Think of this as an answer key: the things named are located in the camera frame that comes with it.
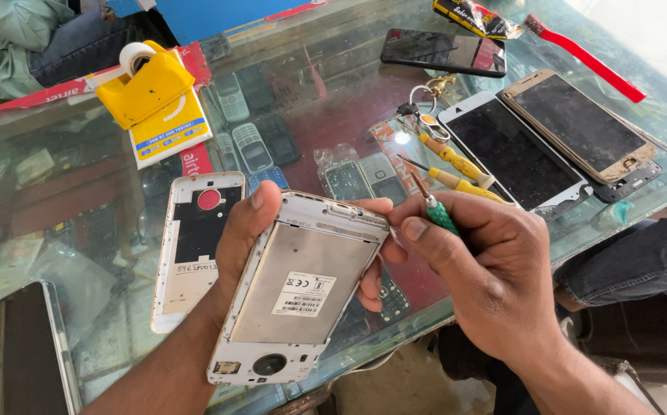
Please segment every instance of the tape roll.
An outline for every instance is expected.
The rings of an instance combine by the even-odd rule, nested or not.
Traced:
[[[156,51],[151,46],[144,43],[129,43],[121,49],[118,61],[121,63],[121,69],[126,71],[128,76],[134,77],[144,63],[149,62]]]

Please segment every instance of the ce mark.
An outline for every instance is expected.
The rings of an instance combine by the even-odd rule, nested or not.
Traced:
[[[310,282],[308,280],[303,281],[301,279],[288,278],[288,282],[285,285],[291,285],[291,286],[294,286],[294,287],[301,287],[302,286],[303,288],[306,288],[309,284],[310,284]]]

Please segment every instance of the hand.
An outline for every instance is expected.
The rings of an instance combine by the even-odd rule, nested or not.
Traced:
[[[429,220],[421,196],[388,219],[446,282],[464,333],[483,352],[508,365],[530,364],[565,339],[556,317],[549,234],[533,213],[456,191],[434,192],[462,234]]]
[[[236,203],[231,209],[215,251],[218,280],[201,300],[203,306],[208,308],[210,318],[218,329],[226,320],[236,287],[246,267],[248,254],[252,251],[257,237],[274,222],[281,203],[280,188],[274,182],[265,180],[251,196]],[[382,215],[392,210],[392,201],[387,198],[347,203]],[[407,253],[397,243],[393,232],[391,235],[385,240],[381,251],[391,261],[406,260]],[[361,286],[357,290],[361,303],[375,312],[382,308],[382,301],[379,299],[381,273],[382,258],[377,256],[372,266],[365,271]]]

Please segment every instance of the person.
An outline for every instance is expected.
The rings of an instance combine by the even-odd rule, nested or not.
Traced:
[[[401,227],[404,238],[443,278],[453,296],[454,315],[470,341],[517,374],[542,413],[652,414],[562,335],[554,315],[543,220],[466,193],[434,196],[461,228],[462,238],[426,220],[419,196],[394,209],[389,199],[356,204]],[[213,345],[255,239],[273,223],[280,203],[280,189],[270,181],[236,203],[218,243],[218,281],[152,353],[84,414],[204,411],[215,391],[206,378]],[[394,234],[381,255],[396,263],[407,259]],[[374,261],[357,290],[362,304],[373,311],[381,307],[381,267],[381,260]]]
[[[144,40],[167,44],[146,13],[105,22],[98,7],[75,17],[59,0],[0,2],[0,98],[115,66],[126,43]]]
[[[644,219],[572,257],[554,272],[564,309],[667,295],[667,218]]]

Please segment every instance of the green shirt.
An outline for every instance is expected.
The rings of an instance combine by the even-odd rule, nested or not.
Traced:
[[[73,15],[58,0],[0,0],[0,98],[43,90],[29,73],[26,51],[43,52],[52,32]]]

